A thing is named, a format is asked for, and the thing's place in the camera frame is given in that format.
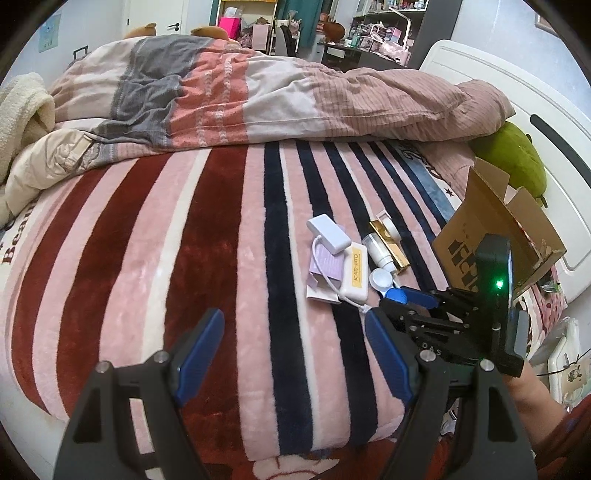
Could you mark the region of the person's right hand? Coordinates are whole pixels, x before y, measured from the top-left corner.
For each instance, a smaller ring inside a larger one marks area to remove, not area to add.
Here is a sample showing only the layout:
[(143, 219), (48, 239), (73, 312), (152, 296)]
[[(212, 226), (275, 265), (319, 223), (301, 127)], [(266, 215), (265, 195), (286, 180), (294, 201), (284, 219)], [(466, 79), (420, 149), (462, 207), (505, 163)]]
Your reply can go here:
[(552, 399), (548, 388), (529, 362), (524, 363), (519, 377), (506, 375), (504, 381), (517, 405), (534, 405)]

